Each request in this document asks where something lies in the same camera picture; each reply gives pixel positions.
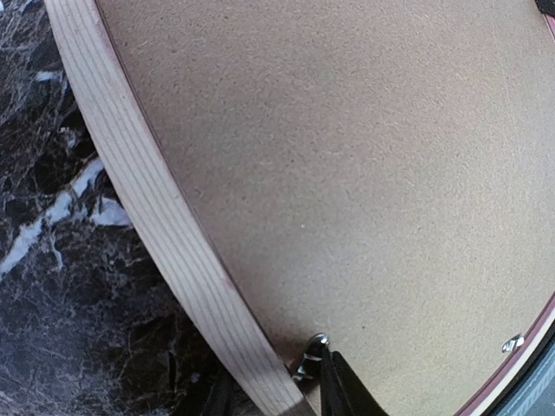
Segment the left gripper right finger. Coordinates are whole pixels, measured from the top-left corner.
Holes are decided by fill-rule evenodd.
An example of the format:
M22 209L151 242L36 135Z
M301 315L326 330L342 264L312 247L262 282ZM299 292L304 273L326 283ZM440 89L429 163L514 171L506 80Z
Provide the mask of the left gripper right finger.
M388 416L338 351L324 348L320 375L323 416Z

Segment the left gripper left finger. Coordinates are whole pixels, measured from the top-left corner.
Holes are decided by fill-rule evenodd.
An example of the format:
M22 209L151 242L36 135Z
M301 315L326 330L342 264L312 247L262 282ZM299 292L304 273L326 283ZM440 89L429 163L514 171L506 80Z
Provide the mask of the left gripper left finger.
M220 374L203 409L203 416L232 416L235 406L235 393L232 377Z

